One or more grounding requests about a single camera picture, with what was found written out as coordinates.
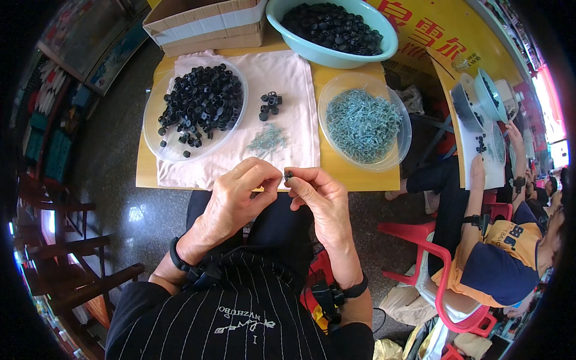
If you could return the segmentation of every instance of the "yellow banner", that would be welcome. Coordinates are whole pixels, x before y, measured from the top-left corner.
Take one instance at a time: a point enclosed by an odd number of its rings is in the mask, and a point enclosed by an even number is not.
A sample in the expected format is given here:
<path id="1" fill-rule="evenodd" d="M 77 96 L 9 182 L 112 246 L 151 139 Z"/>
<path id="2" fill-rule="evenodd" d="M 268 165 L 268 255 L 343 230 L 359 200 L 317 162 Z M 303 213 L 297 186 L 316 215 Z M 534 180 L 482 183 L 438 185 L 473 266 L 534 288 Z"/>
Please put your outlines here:
<path id="1" fill-rule="evenodd" d="M 453 61 L 467 60 L 471 76 L 478 67 L 496 81 L 512 86 L 522 77 L 504 46 L 486 23 L 463 0 L 365 0 L 390 21 L 398 34 L 392 60 L 436 76 L 426 47 Z"/>

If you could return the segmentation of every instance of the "black cable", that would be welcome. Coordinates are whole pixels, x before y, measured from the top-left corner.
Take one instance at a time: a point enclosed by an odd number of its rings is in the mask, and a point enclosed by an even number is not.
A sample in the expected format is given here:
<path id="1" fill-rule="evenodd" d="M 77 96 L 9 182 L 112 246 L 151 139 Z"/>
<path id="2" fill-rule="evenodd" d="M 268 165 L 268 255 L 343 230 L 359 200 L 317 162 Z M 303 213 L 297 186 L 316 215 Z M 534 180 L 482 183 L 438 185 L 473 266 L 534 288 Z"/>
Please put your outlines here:
<path id="1" fill-rule="evenodd" d="M 374 330 L 374 331 L 372 332 L 373 334 L 376 334 L 376 333 L 378 332 L 378 330 L 380 330 L 380 329 L 384 326 L 384 323 L 386 322 L 386 311 L 384 311 L 384 310 L 382 310 L 382 309 L 380 309 L 380 308 L 372 308 L 372 309 L 373 309 L 373 310 L 380 310 L 380 311 L 382 311 L 382 312 L 384 313 L 384 321 L 382 321 L 382 324 L 380 324 L 380 326 L 379 326 L 376 330 Z"/>

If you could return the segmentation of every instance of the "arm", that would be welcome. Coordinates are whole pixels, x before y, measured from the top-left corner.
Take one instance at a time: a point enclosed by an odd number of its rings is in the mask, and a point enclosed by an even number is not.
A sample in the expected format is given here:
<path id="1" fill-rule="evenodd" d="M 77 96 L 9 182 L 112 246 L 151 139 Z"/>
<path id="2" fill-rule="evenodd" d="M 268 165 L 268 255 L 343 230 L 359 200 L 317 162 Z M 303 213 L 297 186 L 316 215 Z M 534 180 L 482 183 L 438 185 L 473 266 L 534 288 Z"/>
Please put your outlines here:
<path id="1" fill-rule="evenodd" d="M 234 235 L 276 200 L 281 180 L 282 174 L 272 164 L 253 157 L 219 177 L 204 214 L 176 244 L 178 256 L 190 265 L 198 264 L 206 252 Z M 251 199 L 252 190 L 260 186 L 264 191 Z M 186 272 L 174 266 L 168 252 L 148 281 L 174 295 L 185 278 Z"/>
<path id="2" fill-rule="evenodd" d="M 310 207 L 316 236 L 330 257 L 334 280 L 343 290 L 360 284 L 363 274 L 352 238 L 346 188 L 320 168 L 286 168 L 286 171 L 294 175 L 286 182 L 289 195 L 294 198 L 290 208 L 296 211 L 302 205 Z M 347 298 L 340 313 L 341 327 L 362 323 L 372 328 L 370 291 Z"/>
<path id="3" fill-rule="evenodd" d="M 506 125 L 508 129 L 508 136 L 510 137 L 510 142 L 514 148 L 514 154 L 516 155 L 516 175 L 525 176 L 526 174 L 526 150 L 524 149 L 524 140 L 522 139 L 522 134 L 520 134 L 516 125 L 510 122 Z M 526 179 L 526 184 L 532 181 L 530 177 Z M 512 189 L 512 214 L 518 210 L 518 206 L 526 199 L 526 188 L 522 187 L 520 193 L 517 192 L 516 187 Z"/>
<path id="4" fill-rule="evenodd" d="M 486 183 L 486 174 L 484 173 L 484 159 L 481 155 L 477 155 L 472 160 L 472 169 L 470 173 L 470 197 L 468 198 L 468 206 L 464 217 L 472 215 L 480 215 L 482 212 L 482 199 L 484 197 L 484 185 Z M 464 271 L 464 266 L 468 257 L 474 249 L 474 245 L 478 243 L 479 229 L 471 223 L 462 224 L 462 239 L 458 246 L 458 262 L 456 266 Z"/>

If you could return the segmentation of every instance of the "dark pants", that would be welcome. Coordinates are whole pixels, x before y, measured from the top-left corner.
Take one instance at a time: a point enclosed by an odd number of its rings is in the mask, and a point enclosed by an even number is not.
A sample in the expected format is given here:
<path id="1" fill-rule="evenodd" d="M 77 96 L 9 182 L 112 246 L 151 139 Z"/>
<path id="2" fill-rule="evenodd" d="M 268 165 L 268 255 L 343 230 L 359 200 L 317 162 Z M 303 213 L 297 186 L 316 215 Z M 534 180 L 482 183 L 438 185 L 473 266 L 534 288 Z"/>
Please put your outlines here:
<path id="1" fill-rule="evenodd" d="M 211 191 L 192 191 L 186 217 L 187 231 L 197 217 L 204 213 L 211 196 Z M 308 206 L 301 206 L 297 211 L 290 210 L 291 202 L 292 198 L 287 192 L 279 192 L 278 199 L 266 207 L 254 221 L 246 245 L 257 247 L 254 251 L 261 255 L 278 259 L 292 271 L 299 280 L 298 283 L 303 286 L 313 258 L 308 231 L 314 216 Z M 240 229 L 231 238 L 213 248 L 209 255 L 226 253 L 242 246 L 242 238 Z"/>
<path id="2" fill-rule="evenodd" d="M 454 259 L 456 248 L 460 243 L 462 221 L 470 196 L 469 191 L 460 188 L 458 157 L 452 156 L 419 169 L 408 178 L 406 190 L 411 194 L 425 190 L 440 193 L 440 205 L 432 242 L 448 249 Z M 439 257 L 430 254 L 428 257 L 430 276 L 443 266 L 444 263 Z"/>

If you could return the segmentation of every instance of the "wooden table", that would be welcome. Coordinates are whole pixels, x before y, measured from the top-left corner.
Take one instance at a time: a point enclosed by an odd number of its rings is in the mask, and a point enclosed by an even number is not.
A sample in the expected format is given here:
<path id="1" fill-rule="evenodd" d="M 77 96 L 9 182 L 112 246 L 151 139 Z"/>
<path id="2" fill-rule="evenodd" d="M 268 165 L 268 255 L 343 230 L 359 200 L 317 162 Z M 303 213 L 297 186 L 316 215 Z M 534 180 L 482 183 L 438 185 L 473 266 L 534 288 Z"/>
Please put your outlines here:
<path id="1" fill-rule="evenodd" d="M 270 25 L 266 28 L 266 35 L 264 37 L 264 44 L 261 47 L 255 48 L 238 48 L 238 49 L 225 49 L 216 50 L 216 54 L 223 56 L 239 56 L 248 53 L 256 52 L 269 52 L 288 50 L 289 47 L 284 43 L 280 33 L 278 33 Z M 154 84 L 156 85 L 164 75 L 170 70 L 174 69 L 174 62 L 177 57 L 168 58 L 164 56 L 160 64 L 156 67 L 154 72 Z M 357 69 L 341 70 L 332 69 L 315 63 L 310 63 L 312 70 L 312 81 L 314 83 L 314 93 L 316 101 L 320 97 L 320 93 L 324 85 L 333 77 L 347 73 L 357 72 L 371 75 L 386 83 L 384 79 L 384 69 L 379 63 L 369 63 Z M 398 190 L 400 188 L 400 167 L 381 172 L 373 173 L 360 170 L 342 159 L 330 147 L 328 141 L 324 138 L 322 130 L 319 130 L 320 137 L 320 166 L 330 173 L 334 178 L 340 180 L 346 185 L 349 191 L 383 191 L 383 190 Z M 140 136 L 140 145 L 138 148 L 138 160 L 136 164 L 136 186 L 147 188 L 160 188 L 157 181 L 157 167 L 156 157 L 152 154 L 146 142 L 144 135 Z"/>

